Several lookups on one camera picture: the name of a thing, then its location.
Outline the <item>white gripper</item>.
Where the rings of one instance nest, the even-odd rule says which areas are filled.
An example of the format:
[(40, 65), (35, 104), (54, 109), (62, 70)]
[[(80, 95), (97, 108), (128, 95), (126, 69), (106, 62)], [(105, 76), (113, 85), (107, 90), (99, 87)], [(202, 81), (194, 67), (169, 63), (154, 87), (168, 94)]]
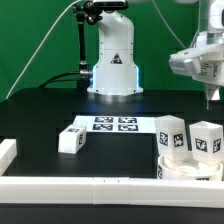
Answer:
[(205, 85), (205, 95), (207, 108), (211, 109), (221, 103), (219, 86), (224, 86), (224, 32), (201, 32), (195, 48), (207, 50), (207, 53), (199, 56), (201, 72), (194, 75), (193, 79), (208, 83)]

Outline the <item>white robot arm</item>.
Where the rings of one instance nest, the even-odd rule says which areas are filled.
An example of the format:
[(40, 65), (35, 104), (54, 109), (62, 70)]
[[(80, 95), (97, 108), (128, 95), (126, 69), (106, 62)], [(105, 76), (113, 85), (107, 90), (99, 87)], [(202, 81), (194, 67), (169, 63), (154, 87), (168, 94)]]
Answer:
[[(209, 104), (220, 100), (224, 87), (224, 0), (175, 0), (199, 4), (198, 31), (192, 45), (169, 58), (173, 73), (205, 84)], [(99, 59), (88, 92), (121, 100), (139, 94), (139, 69), (133, 61), (134, 26), (120, 12), (128, 0), (89, 0), (88, 20), (99, 25)]]

